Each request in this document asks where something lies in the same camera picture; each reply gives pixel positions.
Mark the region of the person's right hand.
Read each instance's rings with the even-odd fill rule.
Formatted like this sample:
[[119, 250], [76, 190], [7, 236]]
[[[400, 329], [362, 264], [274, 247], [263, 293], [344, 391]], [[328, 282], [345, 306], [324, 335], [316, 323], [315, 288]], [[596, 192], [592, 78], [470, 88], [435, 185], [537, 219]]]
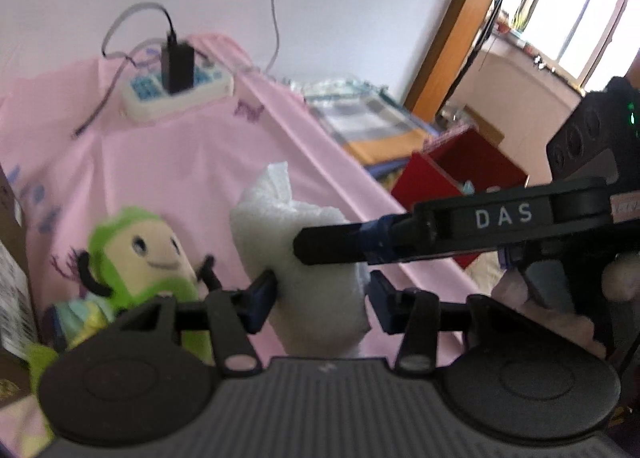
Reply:
[[[619, 257], [603, 272], [602, 291], [612, 302], [639, 300], [639, 255]], [[594, 325], [590, 319], [545, 309], [529, 299], [524, 278], [517, 270], [508, 270], [491, 291], [491, 298], [533, 319], [562, 337], [603, 358], [605, 346], [594, 339]]]

